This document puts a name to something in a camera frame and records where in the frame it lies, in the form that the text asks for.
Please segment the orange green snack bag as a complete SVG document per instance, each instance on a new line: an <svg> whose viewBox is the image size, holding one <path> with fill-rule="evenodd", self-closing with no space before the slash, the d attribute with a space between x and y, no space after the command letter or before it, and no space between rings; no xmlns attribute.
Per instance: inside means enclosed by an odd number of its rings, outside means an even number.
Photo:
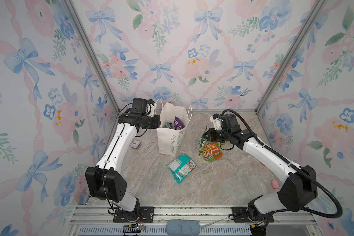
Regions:
<svg viewBox="0 0 354 236"><path fill-rule="evenodd" d="M204 136L199 142L199 156L207 162L214 162L223 156L219 143L208 141Z"/></svg>

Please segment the green red Fox's bag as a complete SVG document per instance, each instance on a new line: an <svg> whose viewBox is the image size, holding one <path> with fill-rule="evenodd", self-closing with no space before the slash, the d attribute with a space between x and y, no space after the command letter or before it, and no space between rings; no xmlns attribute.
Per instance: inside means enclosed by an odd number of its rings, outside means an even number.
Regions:
<svg viewBox="0 0 354 236"><path fill-rule="evenodd" d="M165 123L165 128L174 129L172 123Z"/></svg>

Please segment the white paper gift bag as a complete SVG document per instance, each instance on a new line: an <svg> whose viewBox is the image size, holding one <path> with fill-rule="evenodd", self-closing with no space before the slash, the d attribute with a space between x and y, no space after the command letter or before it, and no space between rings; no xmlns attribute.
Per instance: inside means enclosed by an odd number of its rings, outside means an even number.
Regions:
<svg viewBox="0 0 354 236"><path fill-rule="evenodd" d="M171 103L166 103L160 113L161 125L156 129L158 139L158 150L160 154L176 156L180 144L187 131L189 123L193 115L193 109L189 106L185 109L182 106L175 106ZM166 127L166 123L174 123L175 118L179 118L184 125L184 128L179 130Z"/></svg>

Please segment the purple candy bag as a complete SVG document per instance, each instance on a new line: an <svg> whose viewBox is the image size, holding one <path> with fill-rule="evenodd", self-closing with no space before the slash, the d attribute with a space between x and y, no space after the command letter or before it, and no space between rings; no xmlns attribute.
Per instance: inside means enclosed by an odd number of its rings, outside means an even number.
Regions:
<svg viewBox="0 0 354 236"><path fill-rule="evenodd" d="M178 117L175 117L174 122L173 122L173 128L175 130L182 130L185 128L185 125L181 119Z"/></svg>

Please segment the teal candy bag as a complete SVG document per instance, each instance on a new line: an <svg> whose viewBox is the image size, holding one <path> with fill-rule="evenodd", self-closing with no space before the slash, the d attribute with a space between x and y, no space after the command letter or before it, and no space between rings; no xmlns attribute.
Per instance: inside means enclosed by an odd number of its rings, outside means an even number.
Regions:
<svg viewBox="0 0 354 236"><path fill-rule="evenodd" d="M176 182L181 184L183 180L198 166L186 153L183 153L168 164L167 167L171 170Z"/></svg>

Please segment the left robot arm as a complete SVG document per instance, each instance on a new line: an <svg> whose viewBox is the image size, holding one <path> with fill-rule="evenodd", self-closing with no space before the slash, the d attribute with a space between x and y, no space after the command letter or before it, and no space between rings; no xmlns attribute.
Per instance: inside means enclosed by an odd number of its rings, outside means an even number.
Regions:
<svg viewBox="0 0 354 236"><path fill-rule="evenodd" d="M116 131L104 155L95 167L88 167L85 172L90 195L107 200L113 211L121 210L132 221L140 217L140 202L127 190L121 168L138 131L160 127L156 108L157 102L152 99L134 98L131 107L119 114Z"/></svg>

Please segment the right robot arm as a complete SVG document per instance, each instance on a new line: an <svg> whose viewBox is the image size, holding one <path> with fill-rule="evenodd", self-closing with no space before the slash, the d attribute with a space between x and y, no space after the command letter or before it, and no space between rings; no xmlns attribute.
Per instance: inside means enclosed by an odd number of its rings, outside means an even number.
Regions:
<svg viewBox="0 0 354 236"><path fill-rule="evenodd" d="M317 186L293 169L295 162L273 153L257 135L238 124L239 115L214 114L210 117L213 127L203 134L208 141L229 142L240 150L252 155L269 168L281 181L276 193L260 196L248 203L246 216L250 221L258 222L271 212L298 212L313 201L317 195Z"/></svg>

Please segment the small white alarm clock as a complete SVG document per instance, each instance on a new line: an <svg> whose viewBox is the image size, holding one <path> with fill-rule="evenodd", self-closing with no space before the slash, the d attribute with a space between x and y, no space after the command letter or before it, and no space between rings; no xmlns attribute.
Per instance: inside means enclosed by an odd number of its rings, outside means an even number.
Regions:
<svg viewBox="0 0 354 236"><path fill-rule="evenodd" d="M131 148L137 149L140 146L141 142L138 140L134 140L130 145Z"/></svg>

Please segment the small pink toy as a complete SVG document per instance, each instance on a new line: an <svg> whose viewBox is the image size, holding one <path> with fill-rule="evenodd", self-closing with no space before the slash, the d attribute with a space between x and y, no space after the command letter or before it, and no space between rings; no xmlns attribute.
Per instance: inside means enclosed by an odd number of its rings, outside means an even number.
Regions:
<svg viewBox="0 0 354 236"><path fill-rule="evenodd" d="M277 190L279 188L279 183L277 180L272 180L271 181L271 186L273 189Z"/></svg>

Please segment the blue grey cloth pad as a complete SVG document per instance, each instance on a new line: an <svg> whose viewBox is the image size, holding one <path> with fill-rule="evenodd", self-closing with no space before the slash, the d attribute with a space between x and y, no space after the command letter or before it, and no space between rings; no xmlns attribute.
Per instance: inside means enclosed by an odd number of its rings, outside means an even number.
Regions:
<svg viewBox="0 0 354 236"><path fill-rule="evenodd" d="M170 220L166 224L166 233L169 236L198 236L201 227L195 220Z"/></svg>

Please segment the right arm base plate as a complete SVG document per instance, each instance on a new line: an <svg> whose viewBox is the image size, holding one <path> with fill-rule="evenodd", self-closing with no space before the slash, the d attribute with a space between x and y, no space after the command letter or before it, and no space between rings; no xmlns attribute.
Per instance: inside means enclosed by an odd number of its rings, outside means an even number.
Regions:
<svg viewBox="0 0 354 236"><path fill-rule="evenodd" d="M233 206L231 207L232 213L229 215L229 219L235 223L273 223L273 216L268 217L267 214L261 214L256 209L248 206Z"/></svg>

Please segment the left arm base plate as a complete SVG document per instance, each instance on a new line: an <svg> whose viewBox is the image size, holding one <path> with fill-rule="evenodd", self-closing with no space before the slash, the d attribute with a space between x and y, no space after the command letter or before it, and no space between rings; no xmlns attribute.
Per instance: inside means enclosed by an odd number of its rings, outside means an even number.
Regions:
<svg viewBox="0 0 354 236"><path fill-rule="evenodd" d="M153 206L136 206L134 211L116 209L113 217L114 223L152 223L154 219Z"/></svg>

